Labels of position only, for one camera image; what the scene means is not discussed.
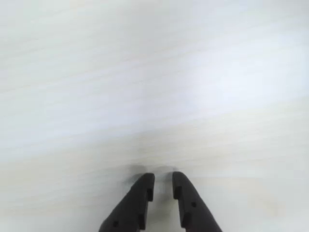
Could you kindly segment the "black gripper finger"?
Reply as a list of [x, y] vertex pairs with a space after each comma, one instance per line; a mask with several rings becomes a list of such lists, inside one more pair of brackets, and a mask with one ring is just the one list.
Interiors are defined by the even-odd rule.
[[145, 230], [148, 203], [154, 198], [155, 175], [144, 173], [103, 221], [99, 232], [140, 232]]
[[184, 173], [172, 173], [172, 187], [173, 198], [178, 201], [182, 228], [187, 232], [221, 231], [209, 208]]

